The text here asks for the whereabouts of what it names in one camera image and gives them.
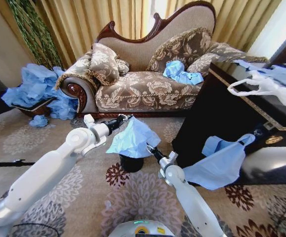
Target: sofa cushion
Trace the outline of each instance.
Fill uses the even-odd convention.
[[[267,63],[266,57],[256,57],[235,49],[227,43],[212,42],[207,50],[207,53],[215,53],[220,56],[219,62],[232,62],[236,59],[242,59],[246,62],[251,63]]]
[[[91,59],[92,59],[92,50],[84,54],[82,57],[80,57],[69,69],[67,69],[67,71],[65,71],[58,78],[55,86],[56,90],[58,90],[61,87],[63,81],[66,78],[80,78],[90,82],[95,91],[97,91],[97,89],[101,85],[100,81],[97,78],[87,73],[90,67]]]
[[[205,77],[208,74],[208,69],[211,63],[217,62],[220,56],[215,53],[206,53],[194,61],[191,64],[187,72],[189,73],[201,73],[202,77]]]
[[[187,72],[201,73],[203,77],[208,74],[211,63],[214,62],[232,62],[236,59],[242,59],[250,63],[266,63],[268,59],[265,57],[255,57],[248,55],[238,49],[232,48],[226,43],[212,42],[206,54],[202,55],[193,64],[191,64]]]
[[[129,63],[122,60],[122,59],[116,59],[118,70],[120,76],[124,76],[126,73],[129,72]]]
[[[117,54],[109,47],[94,43],[88,75],[96,77],[103,85],[112,85],[119,79]]]
[[[96,93],[99,111],[181,110],[192,106],[202,83],[186,85],[158,72],[129,72]]]
[[[211,33],[206,28],[185,31],[160,45],[146,70],[164,72],[166,63],[174,60],[181,61],[187,68],[206,52],[210,43]]]

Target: carpet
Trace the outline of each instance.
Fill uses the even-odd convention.
[[[183,118],[139,118],[161,138],[158,148],[171,151],[171,141]],[[0,115],[0,161],[37,161],[57,149],[70,130],[84,126],[83,120],[50,119],[47,127],[28,126],[30,119],[14,109]],[[180,206],[175,191],[158,179],[153,157],[143,168],[126,173],[116,154],[106,154],[106,145],[90,151],[75,167],[21,218],[11,237],[99,237],[107,236],[119,223],[151,219],[163,222],[178,237],[200,236]],[[0,167],[0,197],[26,170]],[[215,191],[197,187],[229,237],[286,237],[286,185],[233,185]]]

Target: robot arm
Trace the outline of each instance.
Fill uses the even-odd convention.
[[[203,237],[226,237],[211,208],[197,189],[185,180],[182,168],[174,165],[178,154],[171,152],[166,157],[157,148],[150,145],[147,146],[147,149],[161,166],[159,177],[164,178],[167,184],[175,187],[177,198],[194,228]]]
[[[84,117],[87,128],[76,128],[55,151],[42,156],[10,187],[8,196],[0,200],[0,236],[6,236],[13,223],[37,200],[48,194],[74,167],[79,154],[106,142],[106,136],[129,117],[119,115],[109,122],[95,124],[91,115]]]

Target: brass handle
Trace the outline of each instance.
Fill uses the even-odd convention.
[[[266,144],[274,144],[283,140],[282,136],[271,136],[266,140]]]

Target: red flower pattern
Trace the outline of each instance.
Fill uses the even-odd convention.
[[[129,179],[129,173],[124,171],[119,163],[109,167],[105,175],[108,184],[117,189],[123,186],[127,179]]]
[[[249,219],[248,225],[243,228],[236,226],[239,237],[286,237],[283,233],[277,233],[276,229],[270,224],[258,226],[253,220]]]
[[[252,195],[244,185],[227,186],[225,192],[230,201],[244,211],[249,211],[253,207]]]

